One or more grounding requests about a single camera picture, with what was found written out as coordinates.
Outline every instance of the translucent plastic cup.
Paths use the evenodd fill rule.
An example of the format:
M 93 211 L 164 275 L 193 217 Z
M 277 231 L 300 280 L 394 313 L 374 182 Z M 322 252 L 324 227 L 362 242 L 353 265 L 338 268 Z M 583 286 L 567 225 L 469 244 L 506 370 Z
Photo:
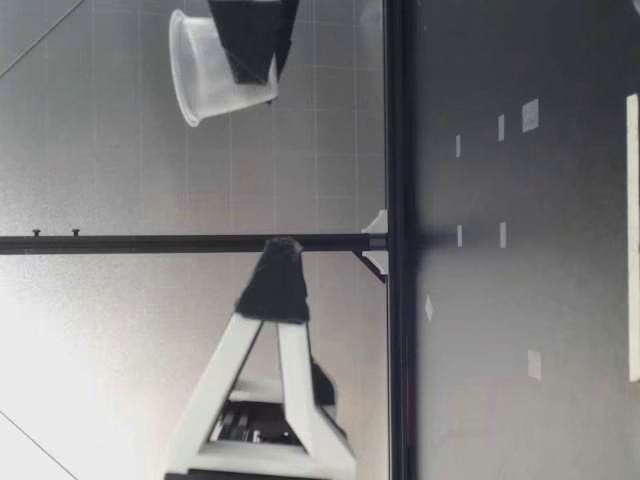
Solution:
M 266 85 L 235 83 L 213 18 L 181 10 L 169 22 L 171 73 L 180 110 L 192 127 L 207 117 L 268 102 L 278 96 L 275 58 Z

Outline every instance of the black cloth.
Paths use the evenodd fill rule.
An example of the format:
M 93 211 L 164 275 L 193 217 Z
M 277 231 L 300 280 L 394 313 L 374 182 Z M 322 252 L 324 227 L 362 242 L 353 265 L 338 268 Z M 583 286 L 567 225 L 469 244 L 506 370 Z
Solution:
M 280 75 L 298 4 L 299 0 L 209 0 L 236 83 L 265 85 L 274 55 Z
M 280 323 L 309 321 L 307 285 L 302 270 L 302 246 L 292 238 L 269 240 L 236 312 L 257 320 Z

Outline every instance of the black metal rod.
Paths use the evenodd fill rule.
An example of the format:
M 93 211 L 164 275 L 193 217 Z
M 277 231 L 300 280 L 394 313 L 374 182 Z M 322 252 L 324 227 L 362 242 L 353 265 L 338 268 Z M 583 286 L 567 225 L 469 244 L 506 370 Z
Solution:
M 267 240 L 288 236 L 307 252 L 386 249 L 385 234 L 168 235 L 0 237 L 0 255 L 261 252 Z
M 365 257 L 363 255 L 363 252 L 353 252 L 353 254 L 356 256 L 358 260 L 360 260 L 360 262 L 367 268 L 367 270 L 369 270 L 378 280 L 380 280 L 380 282 L 386 285 L 387 283 L 386 275 L 383 275 L 382 273 L 380 273 L 380 270 L 378 270 L 378 267 L 376 267 L 371 260 Z
M 385 0 L 386 159 L 389 210 L 389 433 L 391 480 L 417 475 L 418 255 L 412 19 L 416 2 Z

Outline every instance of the white plastic frame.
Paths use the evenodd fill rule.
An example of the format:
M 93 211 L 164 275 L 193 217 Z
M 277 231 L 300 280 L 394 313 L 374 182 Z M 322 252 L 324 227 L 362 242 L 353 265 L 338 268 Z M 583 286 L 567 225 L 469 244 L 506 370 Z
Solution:
M 283 388 L 236 380 L 263 322 L 235 313 L 193 392 L 172 440 L 167 473 L 207 470 L 331 480 L 355 479 L 344 435 L 315 404 L 307 324 L 278 324 Z M 234 384 L 238 387 L 232 392 Z M 286 420 L 303 447 L 216 441 L 209 435 L 227 398 L 283 398 Z

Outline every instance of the gray wall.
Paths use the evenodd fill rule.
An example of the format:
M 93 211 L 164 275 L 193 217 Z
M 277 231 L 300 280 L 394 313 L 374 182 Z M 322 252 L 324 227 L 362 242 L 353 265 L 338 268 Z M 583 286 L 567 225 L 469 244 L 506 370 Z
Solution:
M 420 220 L 448 239 L 419 281 L 420 478 L 640 478 L 625 178 L 640 17 L 631 1 L 433 0 L 415 20 Z
M 1 2 L 0 65 L 73 3 Z M 303 0 L 280 98 L 198 129 L 171 83 L 174 8 L 206 12 L 87 0 L 0 80 L 0 234 L 354 232 L 384 208 L 379 2 Z M 80 479 L 159 478 L 255 260 L 0 259 L 0 409 Z M 350 254 L 305 267 L 314 353 L 338 384 L 359 478 L 383 479 L 385 289 Z M 263 335 L 247 369 L 276 377 Z

